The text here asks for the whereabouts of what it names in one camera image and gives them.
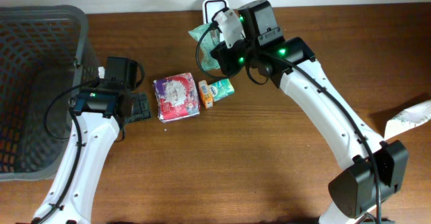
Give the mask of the red purple snack bag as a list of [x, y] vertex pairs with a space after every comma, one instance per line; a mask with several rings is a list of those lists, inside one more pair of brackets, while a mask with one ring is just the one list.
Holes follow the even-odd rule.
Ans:
[[158, 118], [167, 123], [199, 115], [200, 103], [191, 73], [181, 73], [153, 81]]

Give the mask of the white tube gold cap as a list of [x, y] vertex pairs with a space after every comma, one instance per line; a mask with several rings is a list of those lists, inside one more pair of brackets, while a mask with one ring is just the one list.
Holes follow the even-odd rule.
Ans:
[[430, 100], [402, 110], [385, 127], [384, 140], [400, 135], [430, 121]]

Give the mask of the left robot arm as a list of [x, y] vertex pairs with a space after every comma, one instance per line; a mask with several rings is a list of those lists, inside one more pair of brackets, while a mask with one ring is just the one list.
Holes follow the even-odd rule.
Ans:
[[65, 90], [73, 94], [67, 147], [53, 184], [33, 223], [90, 223], [100, 175], [108, 152], [139, 102], [143, 65], [108, 57], [103, 77]]

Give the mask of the small orange box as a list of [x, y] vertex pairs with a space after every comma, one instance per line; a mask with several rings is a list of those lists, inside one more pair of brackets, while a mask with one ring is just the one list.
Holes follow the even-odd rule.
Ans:
[[206, 109], [211, 108], [213, 106], [213, 96], [209, 90], [209, 86], [206, 80], [201, 80], [198, 83], [199, 94], [201, 101]]

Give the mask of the green tissue pack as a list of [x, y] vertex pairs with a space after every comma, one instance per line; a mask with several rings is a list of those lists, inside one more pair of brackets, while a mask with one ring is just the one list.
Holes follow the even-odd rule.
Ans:
[[222, 79], [209, 85], [209, 90], [215, 102], [232, 95], [235, 90], [229, 79]]

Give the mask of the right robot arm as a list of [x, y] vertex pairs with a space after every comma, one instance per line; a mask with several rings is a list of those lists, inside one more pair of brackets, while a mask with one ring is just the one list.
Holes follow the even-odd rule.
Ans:
[[258, 70], [300, 106], [332, 150], [341, 173], [328, 185], [332, 201], [319, 223], [382, 223], [382, 203], [403, 184], [403, 143], [386, 142], [352, 110], [303, 39], [284, 38], [268, 0], [223, 7], [210, 28], [224, 37], [211, 52], [222, 75]]

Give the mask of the teal wet wipes pouch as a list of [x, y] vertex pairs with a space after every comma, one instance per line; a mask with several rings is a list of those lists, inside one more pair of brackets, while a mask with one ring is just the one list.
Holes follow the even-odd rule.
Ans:
[[[204, 32], [209, 28], [210, 24], [200, 25], [193, 30], [188, 31], [189, 35], [199, 41]], [[210, 30], [202, 39], [199, 46], [199, 54], [202, 56], [200, 62], [205, 71], [219, 69], [219, 63], [211, 56], [211, 51], [220, 43], [220, 33], [217, 30]]]

